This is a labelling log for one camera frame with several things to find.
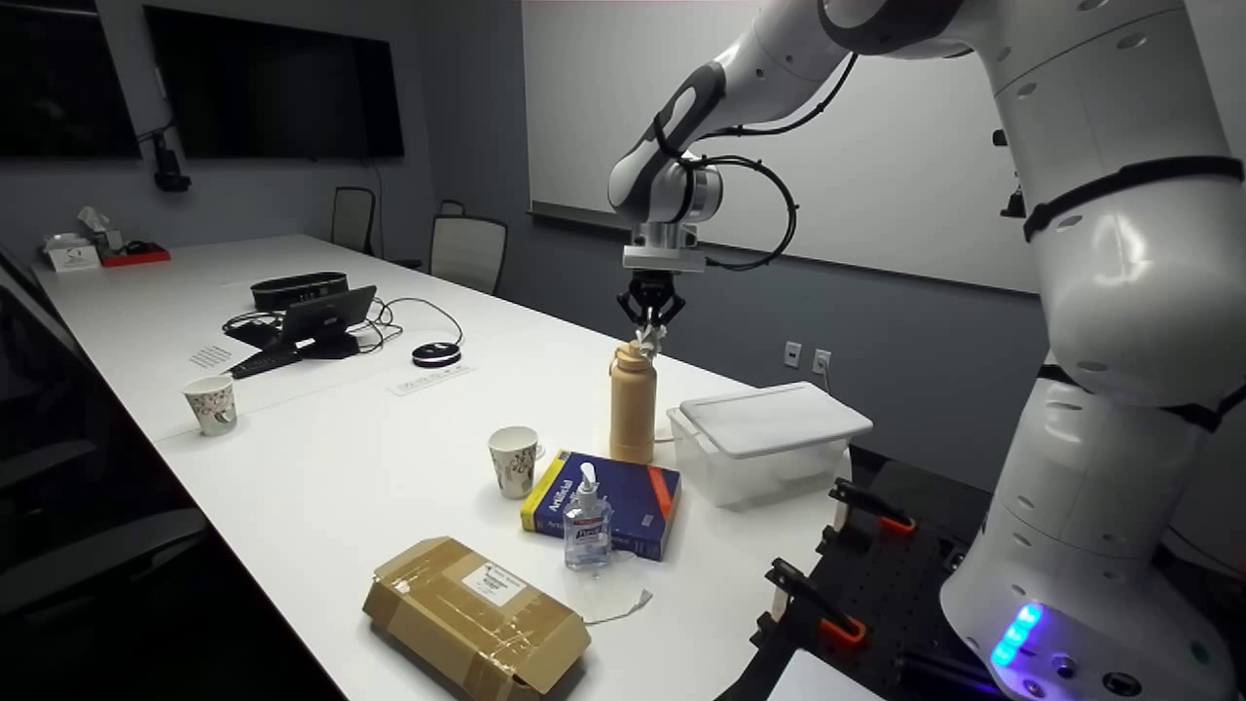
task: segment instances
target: white cup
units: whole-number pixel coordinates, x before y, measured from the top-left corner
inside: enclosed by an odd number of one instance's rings
[[[538,471],[538,431],[525,423],[507,423],[490,435],[490,461],[499,476],[499,491],[517,501],[532,491]]]
[[[188,386],[192,412],[203,435],[223,435],[238,423],[233,379],[203,379]]]

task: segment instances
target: white plastic container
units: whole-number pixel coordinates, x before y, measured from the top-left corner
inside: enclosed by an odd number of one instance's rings
[[[674,461],[720,505],[760,505],[852,476],[850,435],[870,419],[809,383],[668,409]]]

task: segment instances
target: robotic arm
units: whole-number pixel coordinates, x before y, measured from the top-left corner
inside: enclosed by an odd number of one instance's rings
[[[1199,444],[1246,399],[1240,162],[1183,0],[769,0],[612,171],[637,336],[700,271],[724,178],[690,152],[807,105],[844,55],[977,52],[1018,169],[1052,356],[939,602],[1008,697],[1234,697],[1218,632],[1153,569]]]

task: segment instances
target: white table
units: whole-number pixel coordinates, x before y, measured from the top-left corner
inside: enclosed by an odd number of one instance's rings
[[[402,305],[406,336],[376,356],[255,375],[238,386],[241,423],[197,435],[184,386],[247,356],[223,336],[231,314],[247,310],[247,283],[324,267],[376,283],[381,299],[437,299],[468,332],[464,364],[415,370],[408,349],[453,339],[453,326]],[[172,266],[40,279],[188,495],[356,701],[445,697],[363,615],[375,569],[419,536],[453,534],[582,619],[626,611],[646,588],[655,600],[641,611],[591,626],[572,697],[704,701],[754,654],[748,640],[769,608],[769,558],[809,569],[833,517],[824,495],[733,514],[686,484],[667,561],[626,552],[602,578],[572,578],[555,536],[517,528],[482,441],[499,423],[532,423],[543,456],[602,451],[615,339],[310,236],[196,245],[173,251]],[[658,379],[661,404],[743,391],[674,360],[658,364]],[[850,678],[838,689],[870,697]]]

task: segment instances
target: office chair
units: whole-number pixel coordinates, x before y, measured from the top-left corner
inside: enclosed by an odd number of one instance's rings
[[[333,190],[332,240],[356,254],[375,254],[375,190],[366,186]]]
[[[507,261],[507,226],[471,213],[437,213],[432,222],[432,275],[499,292]]]

